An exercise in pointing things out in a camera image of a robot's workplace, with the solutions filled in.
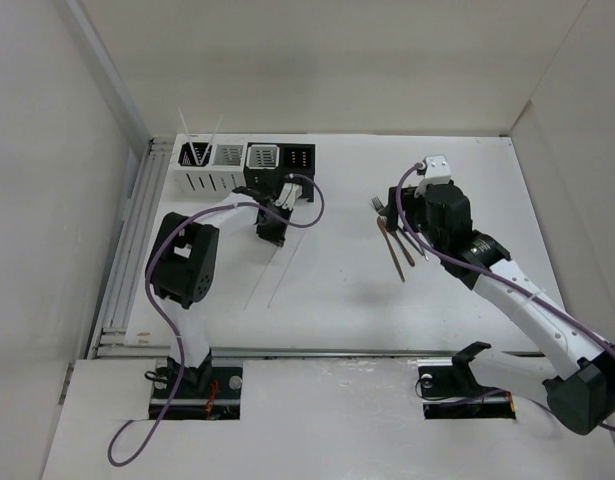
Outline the clear chopstick four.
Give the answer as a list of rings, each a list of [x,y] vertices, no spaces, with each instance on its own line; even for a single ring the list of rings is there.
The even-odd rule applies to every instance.
[[[295,262],[295,258],[297,256],[297,254],[299,253],[301,246],[304,242],[304,238],[307,234],[303,233],[301,235],[301,237],[299,238],[299,240],[297,241],[296,245],[295,245],[295,249],[293,251],[293,253],[291,254],[291,256],[289,257],[289,260],[287,261],[287,264],[278,280],[278,283],[276,285],[276,287],[274,288],[271,297],[269,298],[269,301],[267,303],[267,309],[271,309],[272,305],[274,304],[274,301],[276,299],[276,297],[278,296],[278,292],[282,289],[282,285],[285,283],[287,276],[289,274],[289,271],[291,270],[293,263]]]

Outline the copper fork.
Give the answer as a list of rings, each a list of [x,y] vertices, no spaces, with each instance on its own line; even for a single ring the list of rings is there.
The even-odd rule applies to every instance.
[[[407,250],[405,244],[403,243],[403,241],[400,239],[398,232],[394,231],[392,232],[392,236],[394,237],[394,239],[396,240],[397,244],[399,245],[404,257],[406,258],[407,262],[409,263],[410,266],[415,267],[416,266],[416,262],[415,259],[413,258],[413,256],[410,254],[410,252]]]

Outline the clear chopstick three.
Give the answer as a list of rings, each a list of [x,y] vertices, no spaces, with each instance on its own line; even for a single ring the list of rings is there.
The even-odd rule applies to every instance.
[[[194,165],[201,166],[201,161],[198,159],[198,156],[197,156],[194,144],[193,144],[193,140],[191,138],[191,134],[189,132],[189,129],[188,129],[185,117],[184,117],[182,109],[180,107],[178,107],[178,113],[179,113],[179,116],[180,116],[180,120],[181,120],[181,123],[182,123],[182,126],[183,126],[184,133],[186,135],[186,138],[187,138],[187,141],[188,141],[188,144],[189,144],[189,149],[190,149],[190,152],[191,152],[191,155],[192,155],[192,158],[193,158]]]

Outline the clear chopstick two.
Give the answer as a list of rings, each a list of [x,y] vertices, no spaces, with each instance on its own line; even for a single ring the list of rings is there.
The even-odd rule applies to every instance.
[[[253,311],[261,308],[270,309],[274,296],[279,288],[283,272],[284,249],[275,247],[262,271],[256,277],[254,286],[243,305],[244,311]]]

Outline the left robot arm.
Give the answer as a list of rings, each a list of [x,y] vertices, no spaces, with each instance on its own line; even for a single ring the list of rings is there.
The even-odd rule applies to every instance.
[[[147,297],[172,331],[166,378],[188,396],[210,387],[212,353],[198,304],[212,287],[221,239],[253,227],[264,241],[281,246],[303,187],[287,181],[278,193],[238,187],[199,213],[166,214],[145,272]]]

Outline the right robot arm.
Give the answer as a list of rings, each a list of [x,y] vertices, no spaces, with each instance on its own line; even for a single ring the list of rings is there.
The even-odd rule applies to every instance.
[[[615,343],[602,339],[538,289],[492,236],[476,230],[467,196],[453,182],[394,186],[387,225],[423,237],[445,271],[502,312],[539,349],[519,357],[474,341],[445,364],[419,370],[426,400],[453,408],[502,391],[548,409],[568,430],[587,435],[615,413]]]

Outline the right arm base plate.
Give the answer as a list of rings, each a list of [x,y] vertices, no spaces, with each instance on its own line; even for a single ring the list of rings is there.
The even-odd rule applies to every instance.
[[[420,364],[415,393],[426,420],[516,419],[508,392],[478,385],[451,362]]]

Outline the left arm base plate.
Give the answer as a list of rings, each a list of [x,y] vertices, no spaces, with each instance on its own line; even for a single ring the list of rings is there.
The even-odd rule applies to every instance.
[[[166,366],[144,374],[152,383],[148,418],[156,420],[169,397],[176,375]],[[164,414],[164,420],[232,421],[241,415],[243,368],[214,366],[209,379],[197,388],[184,380]]]

